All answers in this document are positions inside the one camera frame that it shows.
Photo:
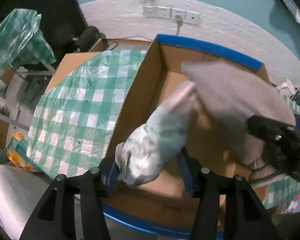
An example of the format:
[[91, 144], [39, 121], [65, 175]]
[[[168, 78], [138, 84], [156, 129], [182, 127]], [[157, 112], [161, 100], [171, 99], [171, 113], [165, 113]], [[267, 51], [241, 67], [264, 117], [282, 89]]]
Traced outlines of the orange checkered bag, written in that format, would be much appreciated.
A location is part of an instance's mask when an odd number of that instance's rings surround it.
[[28, 170], [35, 170], [33, 161], [26, 155], [27, 141], [20, 132], [12, 135], [8, 146], [6, 147], [6, 154], [8, 160], [18, 168]]

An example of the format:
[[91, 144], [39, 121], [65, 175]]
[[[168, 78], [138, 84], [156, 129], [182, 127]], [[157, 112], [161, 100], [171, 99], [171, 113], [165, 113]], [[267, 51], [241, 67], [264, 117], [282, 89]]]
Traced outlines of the blue cardboard box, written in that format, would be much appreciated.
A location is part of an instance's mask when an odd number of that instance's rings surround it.
[[178, 171], [176, 154], [182, 147], [191, 157], [218, 175], [230, 177], [236, 170], [234, 158], [221, 144], [219, 125], [194, 98], [174, 109], [166, 119], [151, 114], [178, 86], [187, 84], [181, 64], [217, 60], [253, 73], [268, 81], [264, 64], [236, 50], [193, 38], [159, 34], [140, 63], [121, 107], [107, 155], [124, 141], [139, 141], [137, 151], [157, 146], [163, 156], [172, 155], [161, 174], [147, 184], [129, 187], [119, 182], [103, 202], [104, 215], [122, 225], [147, 233], [187, 239], [194, 224], [199, 199], [186, 192]]

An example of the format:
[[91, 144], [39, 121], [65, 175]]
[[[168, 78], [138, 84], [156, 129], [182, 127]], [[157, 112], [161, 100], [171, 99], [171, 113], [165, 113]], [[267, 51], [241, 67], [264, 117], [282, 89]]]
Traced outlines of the grey white sock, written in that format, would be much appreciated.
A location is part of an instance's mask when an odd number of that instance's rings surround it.
[[120, 177], [129, 187], [156, 180], [181, 152], [187, 141], [196, 97], [194, 82], [179, 83], [148, 120], [116, 146], [115, 161]]

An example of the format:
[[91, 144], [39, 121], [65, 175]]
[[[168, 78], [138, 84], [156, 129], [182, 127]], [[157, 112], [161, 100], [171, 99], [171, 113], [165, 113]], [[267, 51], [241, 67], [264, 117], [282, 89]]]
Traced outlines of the long grey towel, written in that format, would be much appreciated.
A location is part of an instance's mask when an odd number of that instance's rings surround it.
[[181, 71], [196, 84], [198, 99], [239, 161], [251, 169], [252, 187], [271, 184], [287, 176], [275, 150], [247, 132], [245, 122], [261, 115], [294, 126], [293, 112], [275, 88], [257, 75], [228, 61], [183, 62]]

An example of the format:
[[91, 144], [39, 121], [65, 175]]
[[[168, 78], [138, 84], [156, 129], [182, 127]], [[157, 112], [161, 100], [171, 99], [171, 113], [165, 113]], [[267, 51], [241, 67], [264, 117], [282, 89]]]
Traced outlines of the green checkered plastic tablecloth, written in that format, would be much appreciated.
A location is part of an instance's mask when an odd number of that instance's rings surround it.
[[37, 168], [54, 178], [99, 165], [145, 55], [143, 50], [104, 51], [40, 98], [26, 152]]

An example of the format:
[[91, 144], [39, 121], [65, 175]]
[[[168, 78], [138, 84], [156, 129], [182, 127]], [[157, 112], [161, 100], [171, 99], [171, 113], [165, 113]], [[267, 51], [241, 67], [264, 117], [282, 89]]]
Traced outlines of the black hanging garment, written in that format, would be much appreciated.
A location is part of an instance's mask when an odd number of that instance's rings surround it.
[[54, 52], [75, 50], [87, 23], [77, 0], [0, 0], [0, 23], [13, 9], [31, 9], [42, 16], [40, 30]]

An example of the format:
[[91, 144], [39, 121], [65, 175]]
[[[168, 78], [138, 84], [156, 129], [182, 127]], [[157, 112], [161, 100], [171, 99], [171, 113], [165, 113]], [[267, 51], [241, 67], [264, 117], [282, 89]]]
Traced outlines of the white wall socket strip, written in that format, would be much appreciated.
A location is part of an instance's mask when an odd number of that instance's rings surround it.
[[160, 18], [191, 24], [199, 24], [201, 16], [200, 13], [195, 11], [152, 5], [143, 7], [143, 15], [149, 18]]

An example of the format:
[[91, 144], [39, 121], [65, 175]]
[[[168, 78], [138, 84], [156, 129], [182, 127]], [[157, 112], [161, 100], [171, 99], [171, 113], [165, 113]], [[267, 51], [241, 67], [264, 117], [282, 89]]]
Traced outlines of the grey stool cushion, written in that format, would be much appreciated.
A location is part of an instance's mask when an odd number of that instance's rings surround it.
[[0, 220], [11, 239], [20, 238], [48, 186], [39, 172], [0, 165]]

